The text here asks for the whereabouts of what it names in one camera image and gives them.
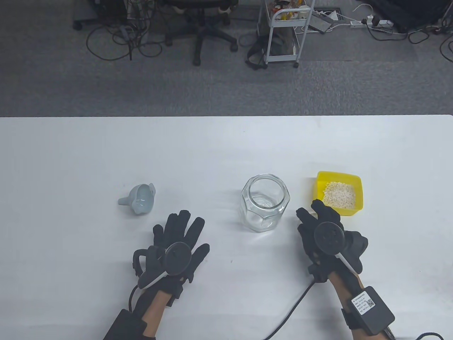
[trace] jar opening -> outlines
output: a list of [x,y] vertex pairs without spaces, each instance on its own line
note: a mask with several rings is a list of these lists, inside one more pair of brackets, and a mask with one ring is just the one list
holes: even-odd
[[264,210],[278,208],[285,199],[282,180],[273,175],[256,176],[250,183],[248,195],[252,204]]

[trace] power strip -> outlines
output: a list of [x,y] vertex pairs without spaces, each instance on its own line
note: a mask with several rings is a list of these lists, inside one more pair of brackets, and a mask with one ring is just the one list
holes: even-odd
[[[373,16],[369,15],[368,18],[366,19],[366,24],[368,27],[372,28],[392,28],[393,27],[393,22],[390,20],[380,20],[379,24],[375,27],[373,27]],[[351,28],[365,28],[366,26],[362,24],[360,21],[354,20],[351,21]]]

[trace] yellow container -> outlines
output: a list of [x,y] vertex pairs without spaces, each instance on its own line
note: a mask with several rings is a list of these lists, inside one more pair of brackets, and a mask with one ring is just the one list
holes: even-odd
[[352,216],[357,211],[363,209],[363,189],[362,189],[362,180],[359,176],[342,174],[340,172],[330,172],[330,171],[320,171],[318,172],[318,177],[316,178],[316,183],[313,188],[313,199],[320,199],[321,201],[324,198],[324,190],[330,182],[340,182],[348,185],[352,185],[354,192],[356,193],[356,207],[355,209],[342,209],[337,207],[332,207],[337,213],[342,216]]

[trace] clear glass jar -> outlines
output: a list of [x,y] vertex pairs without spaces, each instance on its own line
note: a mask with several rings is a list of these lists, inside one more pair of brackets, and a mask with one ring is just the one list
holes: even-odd
[[289,202],[286,185],[271,174],[250,178],[241,196],[243,223],[259,233],[277,226]]

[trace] metal cart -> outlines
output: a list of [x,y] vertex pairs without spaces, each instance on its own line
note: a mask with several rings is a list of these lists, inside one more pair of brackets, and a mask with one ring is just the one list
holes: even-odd
[[[299,59],[300,55],[302,53],[302,48],[304,47],[305,43],[305,38],[307,36],[307,31],[308,31],[308,25],[310,23],[310,19],[313,13],[314,5],[316,0],[312,0],[311,6],[310,6],[310,11],[308,12],[308,17],[306,19],[291,19],[291,20],[278,20],[276,19],[278,15],[281,13],[299,13],[299,12],[306,12],[304,9],[300,8],[287,8],[287,9],[282,9],[279,10],[277,13],[275,13],[272,17],[270,16],[269,12],[269,6],[268,6],[268,1],[269,0],[261,0],[261,7],[260,7],[260,17],[258,19],[258,35],[260,35],[260,22],[263,17],[263,11],[265,12],[265,16],[267,18],[267,23],[270,28],[269,32],[269,41],[267,44],[267,51],[264,56],[264,62],[267,67],[268,63],[274,62],[274,61],[295,61],[294,67],[297,68],[299,67]],[[294,41],[294,48],[293,48],[293,54],[287,54],[287,55],[270,55],[270,44],[272,42],[272,34],[274,32],[275,27],[292,27],[292,33],[293,33],[293,41]],[[298,27],[303,27],[303,36],[302,36],[302,41],[299,44],[299,41],[297,39],[297,34],[296,34],[296,28]]]

